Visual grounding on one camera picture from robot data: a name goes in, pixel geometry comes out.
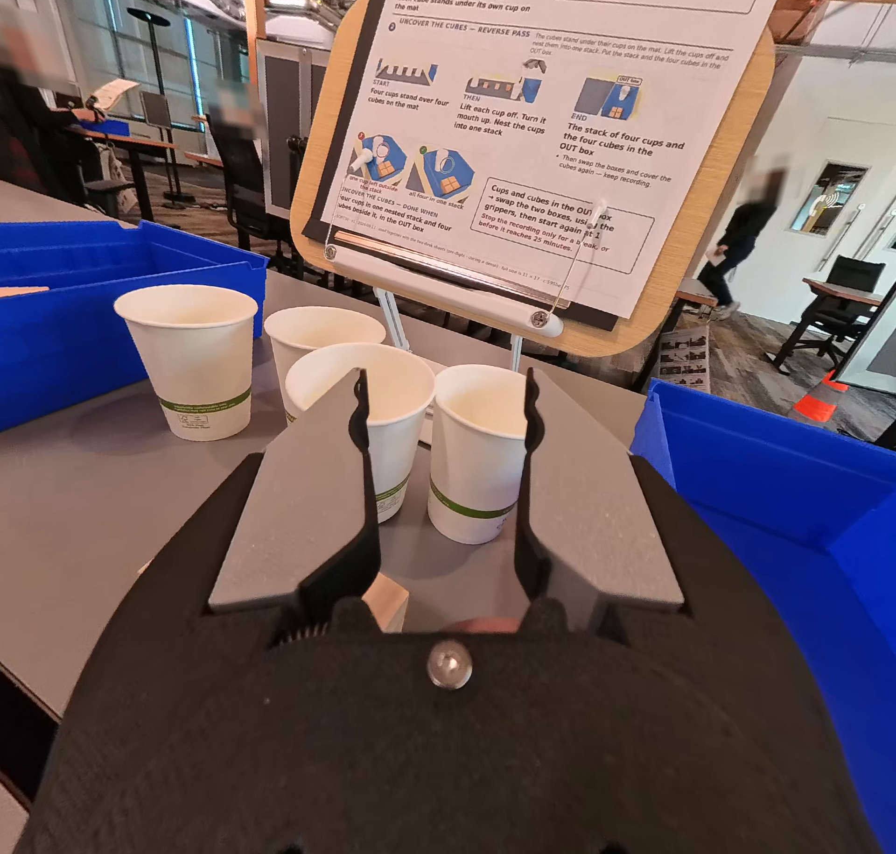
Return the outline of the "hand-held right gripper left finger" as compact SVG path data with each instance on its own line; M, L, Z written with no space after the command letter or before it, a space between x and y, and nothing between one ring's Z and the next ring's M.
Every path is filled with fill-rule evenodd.
M330 616L381 565L366 371L350 369L268 444L210 593L215 613Z

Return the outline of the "blue plastic bin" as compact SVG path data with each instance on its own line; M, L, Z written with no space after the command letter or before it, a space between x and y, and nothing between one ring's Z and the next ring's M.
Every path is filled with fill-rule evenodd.
M700 513L788 624L869 823L894 852L894 452L659 380L632 451Z
M119 296L172 284L252 296L262 333L269 259L141 221L1 225L4 288L47 288L2 298L1 429L143 381L147 372L114 311Z

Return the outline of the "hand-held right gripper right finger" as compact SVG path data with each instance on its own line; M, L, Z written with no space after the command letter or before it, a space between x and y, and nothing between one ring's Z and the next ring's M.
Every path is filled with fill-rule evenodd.
M529 601L558 601L569 626L598 626L614 604L678 611L685 596L626 446L539 369L524 415L514 570Z

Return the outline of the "white paper cup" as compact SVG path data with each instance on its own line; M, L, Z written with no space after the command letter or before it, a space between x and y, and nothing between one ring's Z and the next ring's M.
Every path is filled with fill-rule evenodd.
M377 518L384 523L404 502L425 411L435 394L435 376L420 357L385 344L343 343L300 358L286 375L285 389L300 414L353 368L366 371L367 432Z
M172 433L214 442L251 419L253 322L258 303L230 288L167 285L118 297Z
M287 423L295 420L286 392L288 371L308 353L344 343L385 341L386 328L361 312L325 306L302 306L269 315L263 324L273 348L277 378Z
M526 378L461 365L435 378L427 512L443 535L478 546L496 538L518 500Z

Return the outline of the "grey framed partition panel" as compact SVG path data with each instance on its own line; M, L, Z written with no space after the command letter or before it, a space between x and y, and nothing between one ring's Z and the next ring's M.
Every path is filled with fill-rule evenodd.
M895 395L895 287L890 288L833 379L849 387Z
M256 64L264 114L263 190L268 214L288 220L330 51L258 40Z

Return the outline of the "background work desk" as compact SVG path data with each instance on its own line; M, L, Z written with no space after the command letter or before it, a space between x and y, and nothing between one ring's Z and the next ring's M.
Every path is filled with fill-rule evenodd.
M162 141L153 141L132 136L116 134L104 134L100 131L85 130L81 126L72 125L64 129L65 132L78 135L85 139L94 140L100 144L117 147L128 154L128 162L131 169L131 178L135 186L136 197L142 220L155 221L151 206L151 197L147 187L143 166L140 163L141 155L154 155L168 157L176 151L176 146Z

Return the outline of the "black mesh office chair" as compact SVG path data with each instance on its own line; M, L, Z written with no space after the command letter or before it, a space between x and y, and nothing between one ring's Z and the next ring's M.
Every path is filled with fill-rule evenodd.
M248 128L226 121L218 108L209 109L207 120L222 163L228 221L238 233L239 248L250 251L252 236L265 241L272 237L261 158Z

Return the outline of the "brown top desk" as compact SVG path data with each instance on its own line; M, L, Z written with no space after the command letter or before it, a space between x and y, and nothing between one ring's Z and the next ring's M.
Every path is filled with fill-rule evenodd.
M684 278L676 293L678 303L710 317L718 305L718 299L696 278Z

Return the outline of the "wooden desk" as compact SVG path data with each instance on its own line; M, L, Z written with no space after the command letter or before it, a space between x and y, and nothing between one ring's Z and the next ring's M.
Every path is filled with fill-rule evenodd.
M877 308L884 300L884 296L879 296L873 292L833 285L827 281L811 277L804 277L802 280L815 294L816 301L819 302L823 301L824 298L832 298L838 301L861 303L865 306Z

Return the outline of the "orange floor cone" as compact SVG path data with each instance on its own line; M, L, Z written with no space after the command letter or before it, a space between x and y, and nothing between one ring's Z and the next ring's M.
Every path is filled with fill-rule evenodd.
M825 425L834 416L843 395L849 386L833 379L834 371L829 371L822 380L810 389L788 413L788 417L802 423Z

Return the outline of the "printed leaflet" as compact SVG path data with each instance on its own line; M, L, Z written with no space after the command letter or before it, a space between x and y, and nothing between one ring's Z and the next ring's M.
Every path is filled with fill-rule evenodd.
M711 393L709 324L664 332L658 342L654 377Z

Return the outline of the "black floor lamp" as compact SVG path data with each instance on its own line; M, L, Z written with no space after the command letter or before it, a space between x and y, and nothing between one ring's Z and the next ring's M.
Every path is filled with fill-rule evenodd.
M159 98L161 98L165 102L165 109L167 112L167 124L163 126L162 129L166 133L168 143L173 145L174 139L171 126L170 108L168 107L167 94L161 68L161 55L156 32L157 28L168 28L170 26L170 22L167 19L156 15L146 9L129 7L127 9L127 13L133 18L147 25L157 87L159 90ZM194 198L192 195L186 195L182 191L175 155L167 156L165 160L166 171L168 173L169 190L163 194L163 199L165 200L164 207L170 210L185 210L186 205L192 203L194 201Z

